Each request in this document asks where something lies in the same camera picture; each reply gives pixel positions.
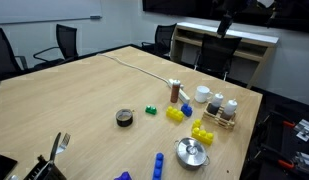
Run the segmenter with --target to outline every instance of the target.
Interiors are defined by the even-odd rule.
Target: yellow toy
[[[179,111],[179,110],[173,108],[172,106],[169,106],[166,109],[166,116],[175,120],[175,121],[182,122],[184,114],[183,114],[182,111]]]
[[[192,137],[196,140],[211,145],[213,143],[214,134],[207,133],[205,130],[200,130],[201,120],[197,119],[192,125]]]

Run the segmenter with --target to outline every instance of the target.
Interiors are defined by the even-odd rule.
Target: small cup
[[[195,93],[195,100],[199,103],[205,103],[207,99],[211,98],[213,93],[206,86],[197,86]]]

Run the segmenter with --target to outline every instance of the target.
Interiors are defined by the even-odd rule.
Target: chair
[[[194,70],[218,77],[225,81],[232,64],[232,57],[242,38],[218,38],[204,34],[201,52],[198,53]]]
[[[57,24],[56,25],[56,40],[57,40],[58,47],[51,47],[43,51],[40,51],[38,53],[35,53],[33,57],[35,59],[44,61],[44,63],[37,64],[35,65],[34,68],[36,70],[40,70],[40,69],[45,69],[45,68],[49,68],[49,67],[64,64],[70,61],[77,60],[78,53],[76,50],[76,32],[77,32],[76,28],[62,26],[62,25]],[[38,55],[46,51],[52,50],[52,49],[60,49],[64,58],[63,59],[59,58],[55,60],[47,60],[47,59],[38,57]]]
[[[15,58],[21,60],[23,69],[18,65]],[[0,28],[0,81],[28,73],[28,67],[24,56],[14,56],[12,47]]]
[[[155,43],[142,42],[142,50],[151,54],[170,59],[167,53],[171,50],[171,40],[176,24],[158,25],[155,32]]]

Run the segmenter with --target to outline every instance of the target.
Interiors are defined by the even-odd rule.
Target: bottle
[[[229,100],[224,108],[221,118],[225,120],[230,120],[236,110],[237,102],[234,100]]]
[[[223,95],[221,93],[215,94],[212,102],[207,107],[207,112],[216,115],[223,101]]]
[[[174,80],[172,84],[171,102],[177,103],[178,93],[180,92],[181,81]]]

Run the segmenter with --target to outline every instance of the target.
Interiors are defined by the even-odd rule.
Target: wooden table
[[[201,47],[204,34],[216,36],[217,28],[187,22],[177,23],[173,34],[171,59],[178,63],[182,60],[184,44],[191,44]],[[253,85],[255,85],[256,80],[264,68],[267,60],[275,51],[275,46],[279,38],[228,30],[225,38],[233,37],[242,38],[237,50],[234,52],[234,56],[257,63],[257,68],[255,69],[254,74],[246,87],[250,89]]]
[[[94,56],[3,81],[0,87],[0,154],[18,161],[11,172],[23,179],[42,154],[49,159],[58,132],[71,134],[56,165],[68,179],[114,179],[128,171],[133,180],[151,179],[157,152],[165,155],[162,179],[239,179],[262,95],[163,60],[132,47],[106,53],[165,79],[179,79],[194,112],[176,123],[165,116],[170,103],[167,84],[106,57]],[[191,135],[192,122],[205,104],[193,97],[196,87],[222,92],[224,103],[236,98],[233,131],[204,121],[214,143],[206,146],[211,164],[187,171],[177,162],[174,141]],[[146,105],[158,114],[146,114]],[[115,114],[134,111],[134,122],[122,128]]]

